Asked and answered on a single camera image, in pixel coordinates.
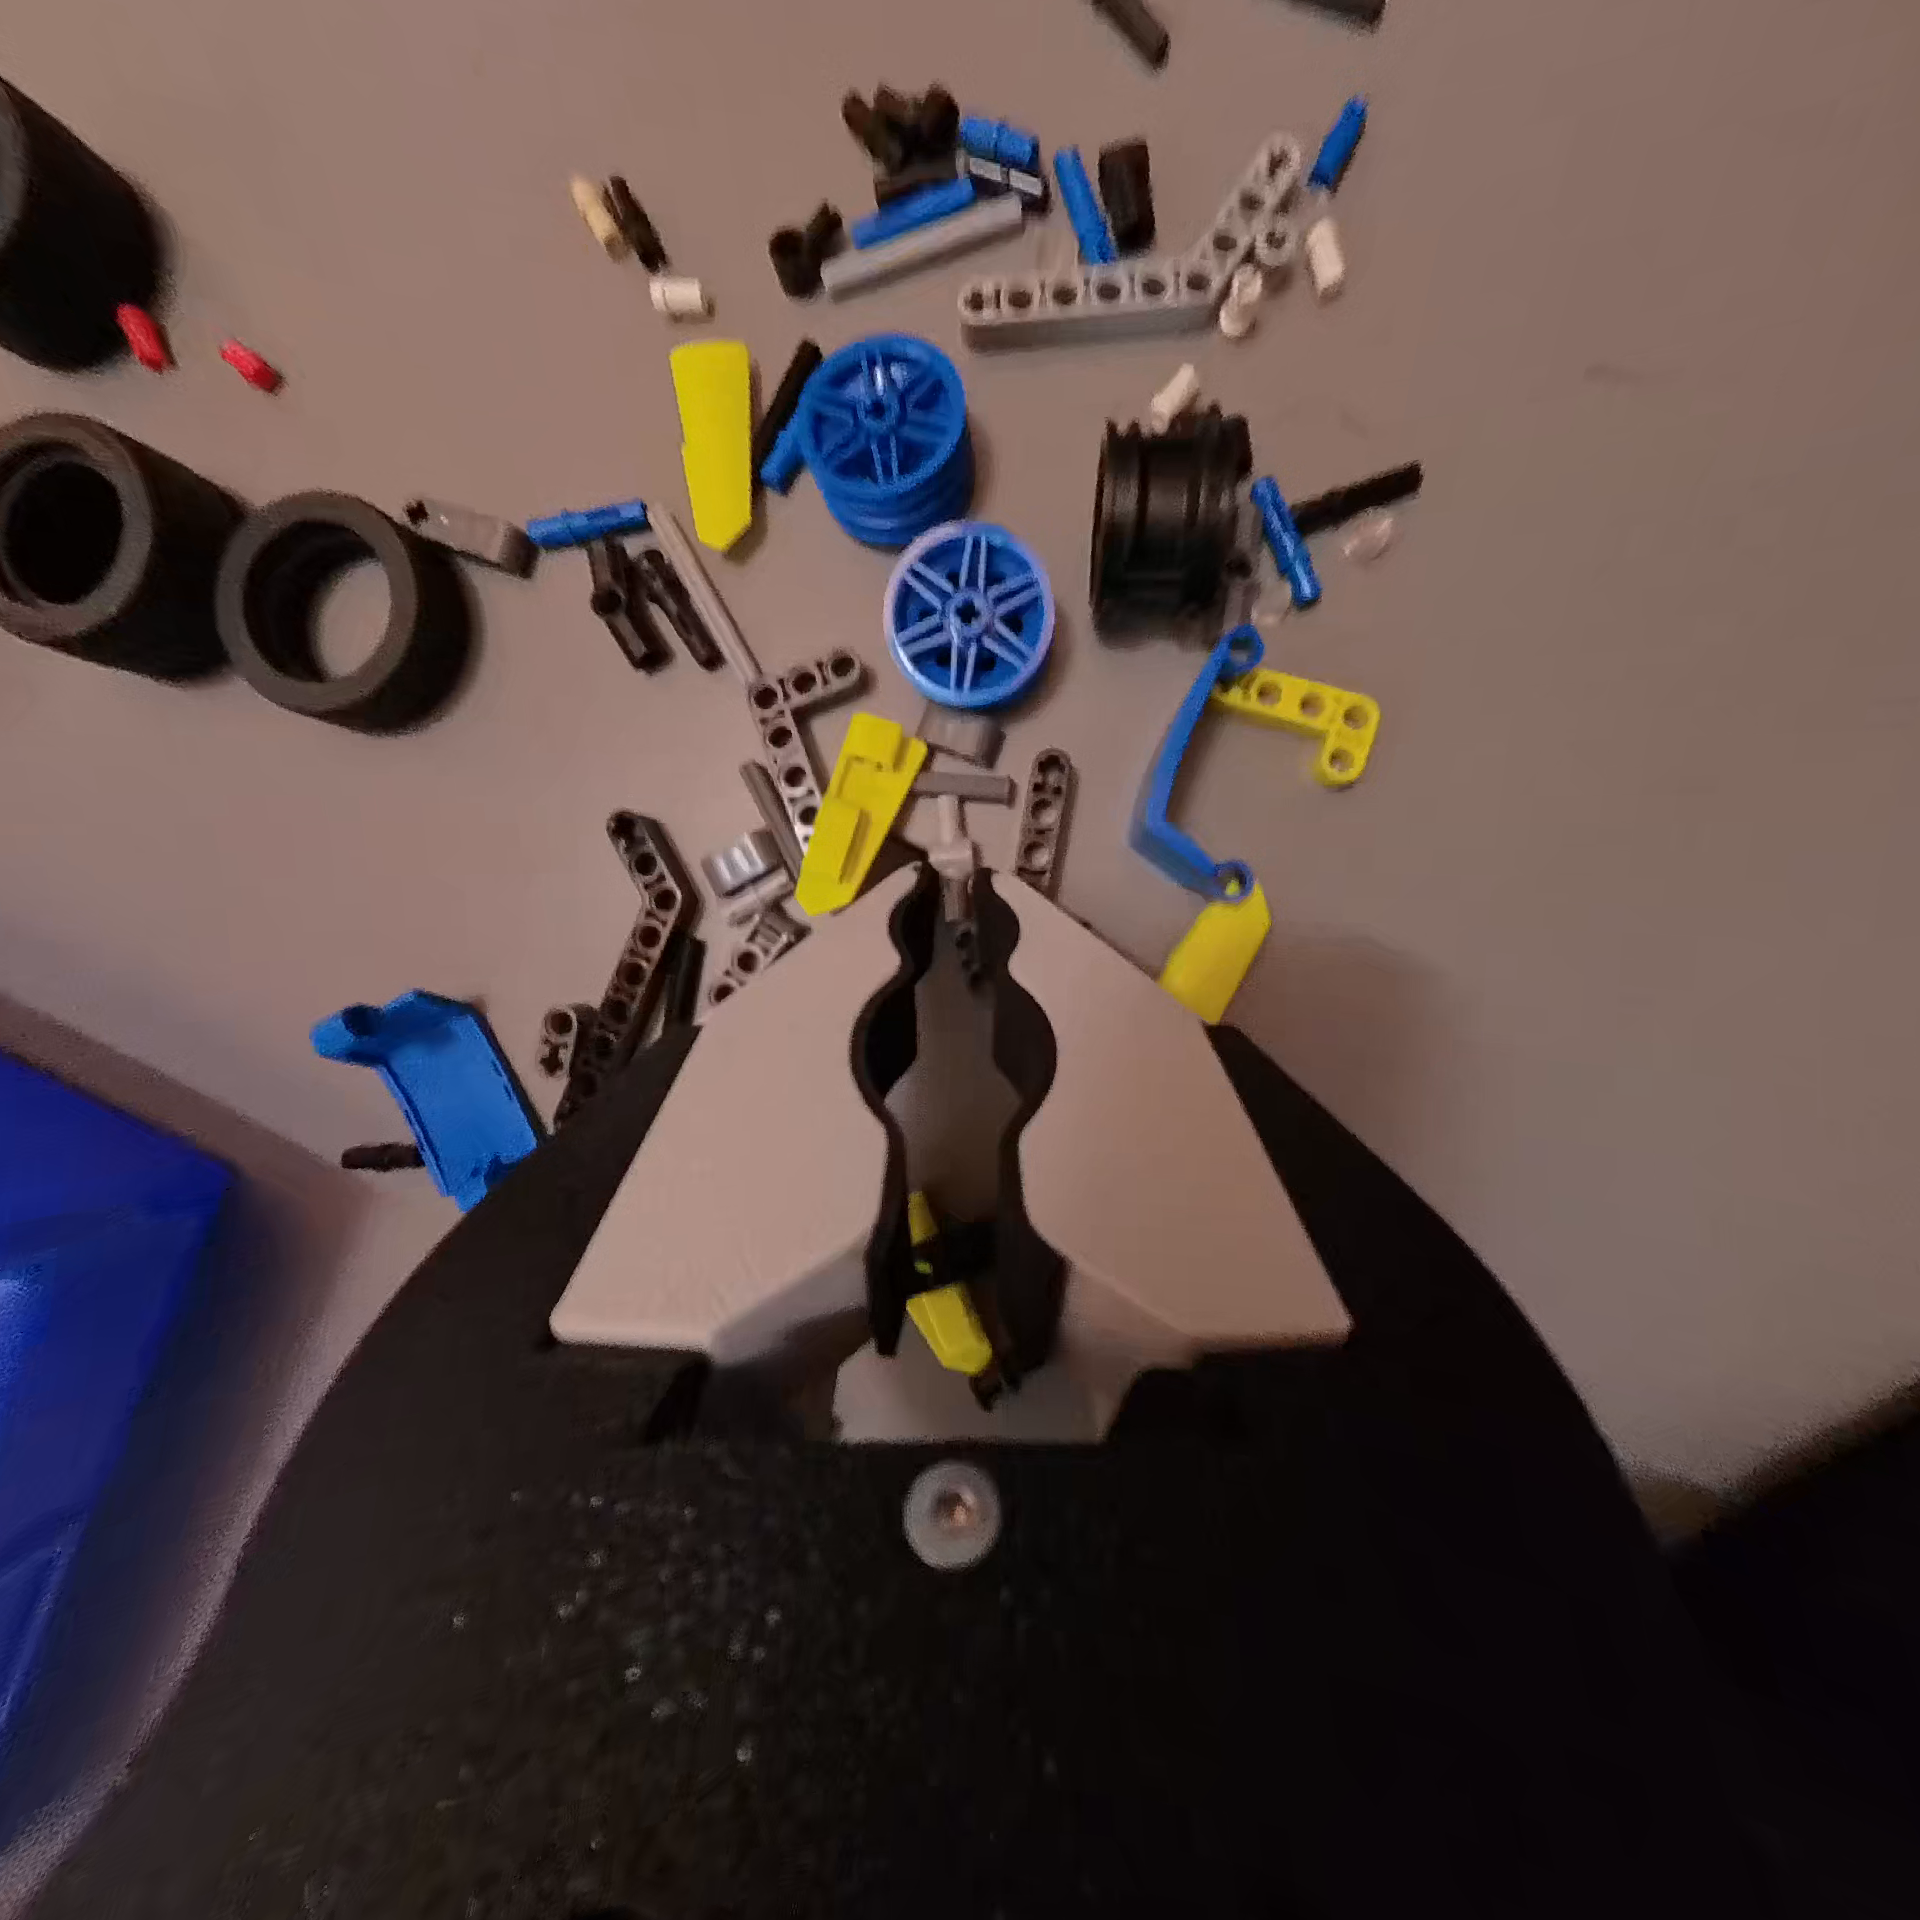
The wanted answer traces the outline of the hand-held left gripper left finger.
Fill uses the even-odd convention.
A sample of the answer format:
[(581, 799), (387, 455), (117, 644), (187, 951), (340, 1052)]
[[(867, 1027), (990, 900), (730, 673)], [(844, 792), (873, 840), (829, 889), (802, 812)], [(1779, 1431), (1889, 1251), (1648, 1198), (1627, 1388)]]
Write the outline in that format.
[(900, 870), (700, 1024), (548, 1321), (572, 1348), (682, 1360), (645, 1443), (964, 1439), (964, 1388), (906, 1330), (889, 1104), (940, 919), (932, 870)]

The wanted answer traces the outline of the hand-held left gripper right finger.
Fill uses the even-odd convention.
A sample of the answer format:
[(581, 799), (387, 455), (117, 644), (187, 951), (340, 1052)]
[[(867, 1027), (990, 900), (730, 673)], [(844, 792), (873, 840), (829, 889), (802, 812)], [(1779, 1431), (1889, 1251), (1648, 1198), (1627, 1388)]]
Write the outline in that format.
[(1145, 1375), (1353, 1335), (1218, 1032), (1024, 880), (978, 884), (997, 1145), (981, 1313), (1008, 1394), (1062, 1378), (1105, 1434)]

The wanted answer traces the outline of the dark grey short lego beam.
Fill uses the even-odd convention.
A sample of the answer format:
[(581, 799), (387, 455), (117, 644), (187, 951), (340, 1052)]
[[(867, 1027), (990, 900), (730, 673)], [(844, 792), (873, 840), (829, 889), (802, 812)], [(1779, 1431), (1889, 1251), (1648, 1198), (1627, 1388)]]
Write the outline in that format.
[(806, 935), (810, 926), (793, 919), (781, 904), (768, 906), (737, 926), (715, 972), (704, 983), (704, 1014), (746, 992), (779, 958), (798, 948)]

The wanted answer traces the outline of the yellow lego panel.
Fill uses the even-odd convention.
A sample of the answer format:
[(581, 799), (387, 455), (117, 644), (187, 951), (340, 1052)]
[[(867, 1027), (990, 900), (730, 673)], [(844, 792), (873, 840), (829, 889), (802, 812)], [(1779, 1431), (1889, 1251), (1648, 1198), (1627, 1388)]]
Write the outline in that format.
[(899, 722), (867, 711), (849, 720), (796, 888), (796, 906), (806, 919), (825, 919), (858, 900), (926, 760), (928, 744)]
[(1203, 1024), (1222, 1024), (1274, 929), (1265, 888), (1252, 880), (1208, 904), (1158, 972), (1158, 987)]
[(947, 1371), (969, 1380), (982, 1378), (995, 1367), (992, 1340), (973, 1307), (969, 1286), (954, 1276), (945, 1224), (920, 1190), (906, 1198), (906, 1226), (914, 1266), (914, 1290), (906, 1303), (907, 1319)]
[(668, 366), (692, 534), (730, 553), (752, 529), (752, 354), (739, 340), (688, 344), (668, 354)]

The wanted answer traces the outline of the black bent lego beam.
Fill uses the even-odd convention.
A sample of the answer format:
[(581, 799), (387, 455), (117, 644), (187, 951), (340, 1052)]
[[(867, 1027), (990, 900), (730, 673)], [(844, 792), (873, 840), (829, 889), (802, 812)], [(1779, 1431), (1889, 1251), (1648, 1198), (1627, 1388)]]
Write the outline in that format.
[(630, 934), (597, 1007), (592, 1043), (560, 1076), (556, 1134), (568, 1129), (633, 1060), (649, 1039), (661, 995), (700, 916), (700, 899), (666, 827), (635, 809), (608, 816), (608, 841), (635, 888)]

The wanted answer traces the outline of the blue lego panel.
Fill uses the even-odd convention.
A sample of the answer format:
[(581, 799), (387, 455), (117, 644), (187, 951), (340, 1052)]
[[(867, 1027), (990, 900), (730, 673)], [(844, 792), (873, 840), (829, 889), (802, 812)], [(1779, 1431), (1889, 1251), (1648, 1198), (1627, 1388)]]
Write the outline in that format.
[(312, 1044), (336, 1066), (371, 1067), (397, 1103), (422, 1171), (459, 1212), (542, 1143), (540, 1116), (489, 1023), (467, 1001), (404, 992), (318, 1023)]

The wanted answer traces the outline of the blue curved lego arch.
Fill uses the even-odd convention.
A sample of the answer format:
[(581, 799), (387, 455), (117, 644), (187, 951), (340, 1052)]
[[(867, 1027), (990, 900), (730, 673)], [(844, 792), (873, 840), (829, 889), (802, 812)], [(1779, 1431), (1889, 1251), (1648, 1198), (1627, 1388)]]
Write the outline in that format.
[(1238, 625), (1216, 640), (1174, 706), (1136, 792), (1129, 849), (1161, 879), (1208, 904), (1233, 904), (1252, 894), (1254, 879), (1243, 862), (1212, 857), (1173, 822), (1174, 788), (1213, 692), (1254, 670), (1262, 659), (1265, 640), (1252, 625)]

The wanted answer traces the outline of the dark grey L-shaped lego beam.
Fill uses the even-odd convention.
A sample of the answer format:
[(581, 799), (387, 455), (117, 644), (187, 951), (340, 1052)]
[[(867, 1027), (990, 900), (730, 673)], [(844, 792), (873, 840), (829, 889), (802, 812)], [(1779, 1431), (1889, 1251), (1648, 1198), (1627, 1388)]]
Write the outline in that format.
[(761, 786), (779, 808), (779, 830), (798, 852), (800, 870), (824, 808), (820, 769), (810, 745), (810, 719), (844, 705), (869, 683), (869, 670), (851, 650), (837, 650), (773, 676), (747, 682), (747, 710), (758, 734)]

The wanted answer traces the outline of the yellow L-shaped lego beam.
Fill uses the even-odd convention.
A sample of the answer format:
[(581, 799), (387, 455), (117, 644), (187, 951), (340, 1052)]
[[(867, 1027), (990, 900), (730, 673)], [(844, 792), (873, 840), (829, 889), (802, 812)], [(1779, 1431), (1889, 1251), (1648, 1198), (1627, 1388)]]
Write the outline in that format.
[(1329, 792), (1362, 777), (1380, 727), (1369, 696), (1265, 665), (1213, 687), (1208, 706), (1309, 744), (1313, 779)]

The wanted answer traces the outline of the grey long lego axle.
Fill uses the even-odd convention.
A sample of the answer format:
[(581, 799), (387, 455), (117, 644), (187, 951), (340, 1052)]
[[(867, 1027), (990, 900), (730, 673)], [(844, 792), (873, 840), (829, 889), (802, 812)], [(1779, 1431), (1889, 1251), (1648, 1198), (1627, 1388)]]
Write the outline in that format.
[(713, 664), (725, 665), (742, 688), (761, 682), (761, 665), (746, 643), (722, 594), (715, 591), (694, 545), (668, 510), (649, 510), (649, 537), (692, 626)]

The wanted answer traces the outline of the blue lego wheel rim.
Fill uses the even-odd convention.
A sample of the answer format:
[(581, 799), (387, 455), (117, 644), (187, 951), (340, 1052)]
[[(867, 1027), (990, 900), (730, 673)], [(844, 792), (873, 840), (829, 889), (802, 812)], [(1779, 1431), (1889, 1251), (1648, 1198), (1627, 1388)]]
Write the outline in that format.
[(833, 521), (899, 553), (969, 513), (977, 452), (964, 380), (920, 335), (880, 332), (829, 352), (781, 436)]
[(1048, 674), (1059, 604), (1019, 537), (992, 521), (948, 520), (900, 553), (880, 625), (922, 700), (950, 714), (1005, 714)]

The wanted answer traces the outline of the black rubber lego tire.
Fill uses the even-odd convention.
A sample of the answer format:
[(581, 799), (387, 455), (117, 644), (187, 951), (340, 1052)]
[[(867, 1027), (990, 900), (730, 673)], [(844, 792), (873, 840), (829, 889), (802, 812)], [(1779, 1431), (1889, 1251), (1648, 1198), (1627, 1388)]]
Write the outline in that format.
[[(320, 602), (354, 569), (379, 577), (389, 615), (344, 674), (320, 659)], [(459, 690), (474, 625), (456, 560), (346, 491), (281, 496), (242, 518), (219, 555), (216, 632), (267, 705), (363, 736), (416, 729)]]
[(227, 667), (216, 585), (245, 508), (107, 423), (30, 415), (2, 427), (2, 626), (152, 682)]
[(118, 310), (153, 311), (165, 256), (139, 191), (11, 83), (2, 84), (2, 347), (53, 372), (128, 350)]

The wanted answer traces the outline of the black lego wheel rim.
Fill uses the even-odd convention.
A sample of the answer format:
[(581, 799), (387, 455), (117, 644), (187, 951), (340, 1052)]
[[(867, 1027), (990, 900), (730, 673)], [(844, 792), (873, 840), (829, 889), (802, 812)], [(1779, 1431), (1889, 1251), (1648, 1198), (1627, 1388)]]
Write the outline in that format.
[(1158, 434), (1105, 425), (1088, 555), (1097, 638), (1194, 634), (1222, 610), (1252, 459), (1246, 417), (1213, 404)]

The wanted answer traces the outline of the light grey bent lego beam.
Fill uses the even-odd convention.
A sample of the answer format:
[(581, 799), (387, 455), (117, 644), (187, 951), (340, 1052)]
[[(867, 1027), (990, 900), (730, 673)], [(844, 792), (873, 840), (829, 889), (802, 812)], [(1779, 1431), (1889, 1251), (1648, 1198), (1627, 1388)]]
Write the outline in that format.
[(1290, 208), (1306, 175), (1306, 144), (1274, 134), (1187, 251), (966, 280), (955, 299), (962, 345), (1024, 352), (1212, 330), (1242, 273), (1291, 264)]

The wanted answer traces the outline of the grey straight lego beam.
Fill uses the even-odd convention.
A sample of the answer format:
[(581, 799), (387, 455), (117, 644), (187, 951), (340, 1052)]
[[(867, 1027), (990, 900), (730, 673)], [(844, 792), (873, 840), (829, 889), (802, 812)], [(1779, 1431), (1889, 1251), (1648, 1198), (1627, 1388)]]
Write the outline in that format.
[(824, 296), (852, 299), (1019, 234), (1027, 208), (1019, 199), (981, 199), (926, 226), (858, 248), (824, 265)]

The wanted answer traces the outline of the blue straight lego beam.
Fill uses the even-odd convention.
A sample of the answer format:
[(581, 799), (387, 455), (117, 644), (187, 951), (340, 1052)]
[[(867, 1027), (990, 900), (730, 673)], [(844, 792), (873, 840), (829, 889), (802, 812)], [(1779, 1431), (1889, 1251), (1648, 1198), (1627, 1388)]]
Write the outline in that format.
[(876, 207), (873, 216), (856, 220), (849, 228), (849, 240), (852, 249), (876, 249), (907, 234), (947, 222), (973, 204), (977, 184), (971, 176), (922, 186), (899, 199)]

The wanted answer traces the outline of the blue lego connector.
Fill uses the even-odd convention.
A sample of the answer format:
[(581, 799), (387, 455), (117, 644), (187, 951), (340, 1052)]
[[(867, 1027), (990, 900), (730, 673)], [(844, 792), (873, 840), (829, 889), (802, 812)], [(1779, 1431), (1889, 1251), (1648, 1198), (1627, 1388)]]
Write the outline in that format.
[(1048, 204), (1041, 140), (1008, 122), (964, 112), (955, 131), (955, 166), (982, 194), (1018, 199), (1029, 208)]

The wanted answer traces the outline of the blue plastic bag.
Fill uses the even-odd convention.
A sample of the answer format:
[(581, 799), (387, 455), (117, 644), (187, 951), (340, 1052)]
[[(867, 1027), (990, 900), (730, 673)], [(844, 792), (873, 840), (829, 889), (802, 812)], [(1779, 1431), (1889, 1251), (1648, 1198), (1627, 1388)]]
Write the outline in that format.
[(195, 1587), (177, 1347), (241, 1182), (230, 1139), (4, 1052), (4, 1846), (121, 1744)]

